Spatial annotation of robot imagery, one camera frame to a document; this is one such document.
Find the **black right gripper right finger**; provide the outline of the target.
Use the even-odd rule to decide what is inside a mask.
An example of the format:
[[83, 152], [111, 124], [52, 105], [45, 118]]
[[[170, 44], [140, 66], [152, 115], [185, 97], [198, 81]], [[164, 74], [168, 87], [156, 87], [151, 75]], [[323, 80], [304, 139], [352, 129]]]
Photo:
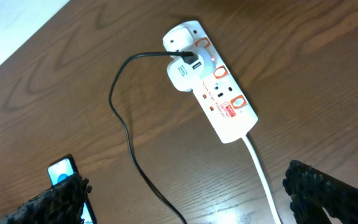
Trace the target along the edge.
[[332, 217], [358, 224], [358, 188], [298, 160], [290, 161], [283, 186], [297, 223], [330, 223]]

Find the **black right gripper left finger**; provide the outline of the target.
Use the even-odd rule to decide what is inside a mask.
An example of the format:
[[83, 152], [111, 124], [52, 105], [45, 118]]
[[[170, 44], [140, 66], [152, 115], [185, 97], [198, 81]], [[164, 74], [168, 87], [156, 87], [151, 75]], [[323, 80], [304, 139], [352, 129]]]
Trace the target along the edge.
[[0, 218], [0, 224], [84, 224], [89, 179], [73, 174]]

